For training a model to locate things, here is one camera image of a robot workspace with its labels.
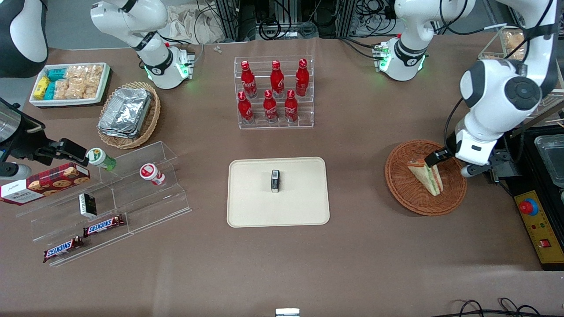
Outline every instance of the yellow control panel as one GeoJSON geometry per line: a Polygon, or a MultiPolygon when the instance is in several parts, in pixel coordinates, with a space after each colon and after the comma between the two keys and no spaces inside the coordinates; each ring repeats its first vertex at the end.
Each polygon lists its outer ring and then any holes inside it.
{"type": "Polygon", "coordinates": [[[564,263],[564,253],[536,192],[530,191],[514,198],[540,262],[564,263]]]}

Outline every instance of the red cookie box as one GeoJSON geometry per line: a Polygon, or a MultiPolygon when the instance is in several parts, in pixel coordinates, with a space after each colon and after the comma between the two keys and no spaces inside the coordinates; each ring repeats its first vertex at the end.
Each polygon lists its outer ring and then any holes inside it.
{"type": "Polygon", "coordinates": [[[87,169],[69,162],[0,187],[0,201],[21,206],[89,180],[87,169]]]}

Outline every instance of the red coca-cola bottle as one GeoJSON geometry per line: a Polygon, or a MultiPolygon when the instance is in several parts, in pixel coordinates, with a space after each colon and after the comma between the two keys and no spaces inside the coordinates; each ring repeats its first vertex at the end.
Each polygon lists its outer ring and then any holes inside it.
{"type": "Polygon", "coordinates": [[[247,100],[246,95],[243,91],[239,91],[237,98],[239,99],[239,113],[243,119],[243,124],[249,125],[254,122],[254,114],[251,109],[250,101],[247,100]]]}
{"type": "Polygon", "coordinates": [[[243,89],[247,97],[253,99],[257,97],[257,82],[254,79],[254,74],[250,70],[249,62],[244,60],[241,62],[241,81],[243,82],[243,89]]]}
{"type": "Polygon", "coordinates": [[[278,122],[278,113],[276,113],[276,100],[272,98],[272,90],[265,90],[265,102],[262,103],[265,108],[266,121],[271,124],[278,122]]]}
{"type": "Polygon", "coordinates": [[[284,74],[280,70],[280,62],[275,60],[272,62],[272,73],[270,73],[270,84],[274,98],[284,97],[284,74]]]}
{"type": "Polygon", "coordinates": [[[286,102],[284,103],[284,110],[286,112],[286,120],[290,123],[298,121],[298,101],[294,97],[294,91],[288,90],[286,102]]]}
{"type": "Polygon", "coordinates": [[[299,60],[298,71],[296,72],[296,94],[303,97],[307,94],[307,86],[310,84],[310,73],[307,71],[307,60],[299,60]]]}

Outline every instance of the white bottle with red label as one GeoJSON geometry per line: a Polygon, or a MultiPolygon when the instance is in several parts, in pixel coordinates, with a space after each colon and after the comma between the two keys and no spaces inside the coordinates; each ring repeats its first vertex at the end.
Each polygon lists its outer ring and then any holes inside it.
{"type": "Polygon", "coordinates": [[[298,71],[296,72],[296,95],[304,97],[307,94],[307,87],[310,84],[310,72],[307,71],[307,60],[299,60],[298,71]]]}
{"type": "Polygon", "coordinates": [[[147,163],[139,170],[139,175],[144,180],[150,180],[155,185],[165,184],[165,175],[158,170],[155,164],[147,163]]]}
{"type": "Polygon", "coordinates": [[[239,91],[237,94],[237,99],[239,100],[237,108],[241,114],[241,120],[243,124],[250,125],[254,123],[254,113],[250,101],[246,98],[245,93],[239,91]]]}
{"type": "Polygon", "coordinates": [[[274,98],[284,97],[284,74],[280,70],[280,62],[275,60],[272,62],[272,72],[270,73],[270,85],[274,98]]]}
{"type": "Polygon", "coordinates": [[[265,101],[262,103],[265,108],[266,121],[271,124],[278,122],[278,113],[276,113],[276,100],[272,98],[272,91],[270,89],[265,90],[265,101]]]}
{"type": "Polygon", "coordinates": [[[294,96],[292,89],[288,90],[286,102],[284,103],[284,110],[286,113],[286,120],[291,124],[298,121],[298,101],[294,96]]]}
{"type": "Polygon", "coordinates": [[[243,70],[241,74],[241,82],[243,83],[243,89],[248,98],[257,97],[257,82],[254,78],[253,72],[250,70],[249,62],[244,60],[241,62],[241,69],[243,70]]]}

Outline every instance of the round wicker basket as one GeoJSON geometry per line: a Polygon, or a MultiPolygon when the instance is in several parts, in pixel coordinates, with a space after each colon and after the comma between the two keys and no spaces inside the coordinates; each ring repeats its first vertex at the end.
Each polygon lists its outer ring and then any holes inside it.
{"type": "Polygon", "coordinates": [[[442,148],[427,140],[412,140],[398,145],[386,161],[386,182],[394,197],[407,209],[422,215],[444,215],[455,210],[466,195],[466,178],[462,165],[455,158],[437,165],[444,191],[433,196],[407,168],[407,162],[424,159],[442,148]]]}
{"type": "MultiPolygon", "coordinates": [[[[153,97],[149,105],[150,107],[149,111],[147,112],[147,116],[145,117],[145,121],[143,122],[143,127],[141,128],[141,134],[135,139],[126,139],[126,138],[110,137],[109,135],[105,135],[102,132],[100,132],[100,130],[98,130],[98,135],[100,135],[102,141],[109,146],[114,146],[120,149],[131,149],[141,146],[151,137],[151,134],[153,134],[157,126],[158,116],[161,113],[161,102],[158,99],[158,95],[155,89],[147,83],[131,82],[131,83],[126,83],[125,85],[122,85],[119,88],[124,88],[124,87],[133,88],[133,89],[143,88],[149,91],[153,97]]],[[[100,118],[102,118],[102,116],[104,115],[104,112],[108,107],[108,103],[110,99],[112,99],[116,91],[117,89],[108,97],[108,99],[106,99],[106,102],[104,103],[104,107],[102,108],[102,112],[100,114],[100,118]]]]}

